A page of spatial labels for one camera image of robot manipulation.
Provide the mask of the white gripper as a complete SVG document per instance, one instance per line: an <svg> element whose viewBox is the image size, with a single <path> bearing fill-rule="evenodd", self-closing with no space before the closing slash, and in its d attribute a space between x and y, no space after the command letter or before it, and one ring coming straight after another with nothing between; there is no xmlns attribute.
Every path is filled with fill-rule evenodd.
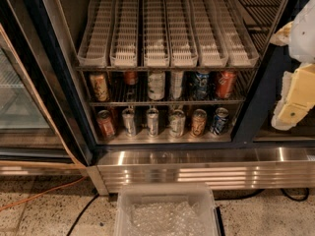
<svg viewBox="0 0 315 236"><path fill-rule="evenodd" d="M271 36L276 46L286 46L293 22L289 22ZM300 122L315 106L315 64L302 63L293 73L283 73L281 100L277 103L271 125L287 131Z"/></svg>

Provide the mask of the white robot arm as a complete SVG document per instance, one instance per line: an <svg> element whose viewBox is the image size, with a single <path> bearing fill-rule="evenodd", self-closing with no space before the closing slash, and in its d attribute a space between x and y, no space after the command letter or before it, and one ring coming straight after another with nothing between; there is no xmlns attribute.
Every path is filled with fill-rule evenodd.
<svg viewBox="0 0 315 236"><path fill-rule="evenodd" d="M295 127L315 106L315 0L309 0L295 19L270 39L276 46L288 46L289 57L300 63L283 73L281 100L271 121L281 131Z"/></svg>

